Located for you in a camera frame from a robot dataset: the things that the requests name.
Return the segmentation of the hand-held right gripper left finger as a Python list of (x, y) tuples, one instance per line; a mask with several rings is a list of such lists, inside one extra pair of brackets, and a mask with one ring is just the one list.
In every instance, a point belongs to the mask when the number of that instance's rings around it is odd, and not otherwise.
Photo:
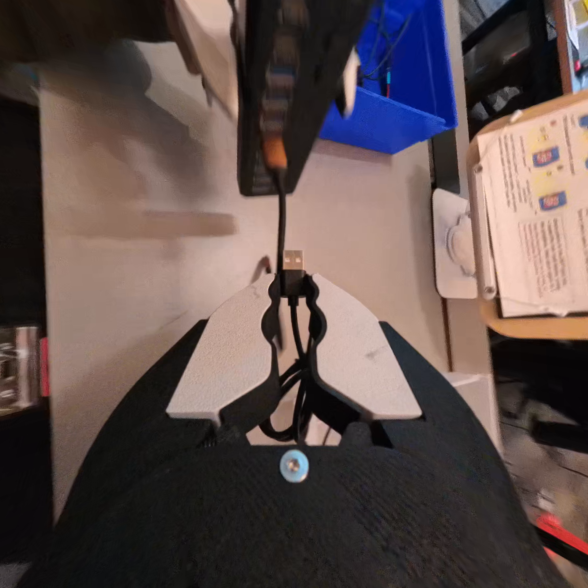
[(212, 313), (166, 408), (175, 419), (259, 425), (281, 400), (280, 280), (266, 273)]

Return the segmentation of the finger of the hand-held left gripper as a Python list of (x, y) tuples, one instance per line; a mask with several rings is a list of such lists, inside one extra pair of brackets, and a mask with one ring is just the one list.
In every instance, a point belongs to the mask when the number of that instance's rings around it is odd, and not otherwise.
[(359, 70), (360, 58), (354, 47), (343, 70), (337, 94), (337, 109), (341, 116), (350, 116), (354, 110)]
[(238, 74), (231, 39), (229, 1), (174, 1), (180, 39), (201, 76), (209, 105), (217, 102), (228, 117), (238, 117)]

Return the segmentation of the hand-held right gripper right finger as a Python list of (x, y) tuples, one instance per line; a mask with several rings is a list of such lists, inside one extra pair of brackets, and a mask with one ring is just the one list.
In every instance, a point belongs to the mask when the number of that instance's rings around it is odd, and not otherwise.
[(377, 317), (318, 273), (306, 276), (311, 406), (325, 422), (414, 420), (422, 409)]

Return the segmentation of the black usb hub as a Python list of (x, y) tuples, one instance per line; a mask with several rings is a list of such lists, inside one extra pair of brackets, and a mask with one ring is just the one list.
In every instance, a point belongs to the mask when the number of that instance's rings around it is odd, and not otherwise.
[(285, 188), (298, 184), (371, 10), (371, 1), (244, 1), (233, 11), (238, 72), (237, 179), (276, 195), (263, 144), (281, 139)]

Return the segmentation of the white desk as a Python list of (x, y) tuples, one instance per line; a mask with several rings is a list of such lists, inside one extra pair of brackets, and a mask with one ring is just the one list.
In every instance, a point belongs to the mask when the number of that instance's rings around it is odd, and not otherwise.
[[(53, 420), (61, 514), (100, 428), (195, 323), (276, 257), (275, 198), (246, 199), (236, 129), (173, 43), (121, 42), (40, 69)], [(440, 371), (489, 375), (475, 301), (441, 299), (430, 156), (319, 141), (286, 245)]]

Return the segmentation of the blue plastic bin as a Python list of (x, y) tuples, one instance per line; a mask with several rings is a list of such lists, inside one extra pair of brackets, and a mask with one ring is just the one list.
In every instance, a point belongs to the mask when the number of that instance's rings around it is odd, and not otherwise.
[(320, 139), (393, 155), (457, 127), (443, 1), (373, 1), (356, 50), (353, 111)]

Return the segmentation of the white stand base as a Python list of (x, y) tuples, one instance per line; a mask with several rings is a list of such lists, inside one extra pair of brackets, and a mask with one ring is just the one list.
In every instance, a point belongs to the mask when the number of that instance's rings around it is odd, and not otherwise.
[(444, 299), (475, 299), (478, 288), (468, 200), (436, 188), (432, 194), (432, 221), (439, 295)]

